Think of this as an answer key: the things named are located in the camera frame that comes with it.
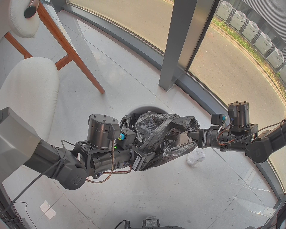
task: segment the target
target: tile floor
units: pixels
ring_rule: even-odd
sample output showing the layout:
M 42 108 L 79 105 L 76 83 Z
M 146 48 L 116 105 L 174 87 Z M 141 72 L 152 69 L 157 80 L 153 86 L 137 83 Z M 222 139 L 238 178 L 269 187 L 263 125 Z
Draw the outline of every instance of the tile floor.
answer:
M 158 86 L 160 72 L 136 53 L 81 19 L 64 11 L 56 14 L 52 7 L 46 7 L 106 90 L 100 94 L 73 62 L 62 68 L 50 144 L 61 145 L 61 139 L 86 139 L 92 113 L 120 120 L 141 104 L 156 104 L 180 116 L 195 116 L 201 128 L 210 126 L 210 115 L 179 87 L 162 90 Z M 42 23 L 35 39 L 14 36 L 33 56 L 57 62 L 66 55 Z M 2 38 L 0 87 L 21 59 L 21 54 Z M 182 156 L 147 171 L 113 175 L 103 184 L 85 183 L 74 191 L 41 177 L 19 200 L 28 202 L 27 210 L 38 229 L 110 229 L 123 219 L 139 227 L 150 215 L 156 215 L 161 226 L 244 229 L 262 226 L 277 201 L 254 167 L 241 153 L 207 149 L 206 160 L 198 168 L 189 167 L 186 156 Z M 10 198 L 36 176 L 25 166 L 14 172 L 3 183 Z M 49 205 L 42 211 L 40 206 L 45 201 Z M 25 205 L 17 204 L 16 208 L 33 226 Z

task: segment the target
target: air conditioning unit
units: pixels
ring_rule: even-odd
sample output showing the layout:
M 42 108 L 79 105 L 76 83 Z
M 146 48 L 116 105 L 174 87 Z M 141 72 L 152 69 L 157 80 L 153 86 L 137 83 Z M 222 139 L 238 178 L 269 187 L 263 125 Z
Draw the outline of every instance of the air conditioning unit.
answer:
M 274 51 L 266 58 L 274 69 L 284 62 L 283 53 L 275 47 Z
M 229 24 L 239 31 L 245 21 L 245 14 L 241 11 L 236 11 Z
M 261 33 L 253 45 L 264 55 L 271 49 L 272 41 L 267 34 Z
M 253 21 L 249 21 L 248 25 L 245 27 L 242 35 L 244 35 L 249 41 L 251 41 L 257 32 L 259 31 L 258 25 Z
M 220 4 L 217 15 L 226 21 L 232 9 L 232 5 L 229 2 L 224 1 Z

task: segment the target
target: wooden chair frame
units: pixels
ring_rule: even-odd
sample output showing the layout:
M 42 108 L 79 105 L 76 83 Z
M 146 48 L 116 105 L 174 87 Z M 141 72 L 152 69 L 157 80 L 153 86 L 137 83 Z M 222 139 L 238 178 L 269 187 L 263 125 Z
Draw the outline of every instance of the wooden chair frame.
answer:
M 56 67 L 60 70 L 66 64 L 71 62 L 72 60 L 75 64 L 81 69 L 81 71 L 86 75 L 86 77 L 92 82 L 92 84 L 99 90 L 100 93 L 104 93 L 105 90 L 99 84 L 97 79 L 93 76 L 87 66 L 84 64 L 82 59 L 79 57 L 77 52 L 68 42 L 66 37 L 63 35 L 61 30 L 58 28 L 57 24 L 53 21 L 50 14 L 45 9 L 44 5 L 40 2 L 38 10 L 40 20 L 47 27 L 53 37 L 57 40 L 57 42 L 61 45 L 61 47 L 67 52 L 67 55 L 56 62 Z M 33 57 L 13 36 L 10 32 L 6 33 L 4 36 L 23 56 L 24 59 Z

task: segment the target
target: black plastic bag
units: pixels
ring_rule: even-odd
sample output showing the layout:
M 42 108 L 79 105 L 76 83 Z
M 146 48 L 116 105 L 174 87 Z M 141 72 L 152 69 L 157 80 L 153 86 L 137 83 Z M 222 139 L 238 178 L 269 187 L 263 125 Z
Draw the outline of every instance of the black plastic bag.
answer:
M 147 112 L 125 115 L 121 128 L 129 128 L 137 135 L 133 145 L 148 155 L 140 170 L 165 164 L 193 151 L 198 142 L 180 143 L 179 137 L 186 132 L 197 132 L 200 124 L 193 116 L 180 117 L 176 114 Z

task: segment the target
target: green plant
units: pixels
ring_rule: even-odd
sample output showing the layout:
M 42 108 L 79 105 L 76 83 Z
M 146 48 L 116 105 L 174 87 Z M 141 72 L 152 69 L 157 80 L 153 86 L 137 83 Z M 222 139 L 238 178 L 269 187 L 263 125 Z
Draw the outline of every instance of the green plant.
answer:
M 268 73 L 273 82 L 279 88 L 281 94 L 286 98 L 286 89 L 284 84 L 280 80 L 280 72 L 275 73 L 269 63 L 263 58 L 263 56 L 257 51 L 242 35 L 230 28 L 225 21 L 221 21 L 217 17 L 213 17 L 212 22 L 220 27 L 225 33 L 229 34 L 234 40 L 240 43 L 254 59 L 262 66 L 262 68 Z

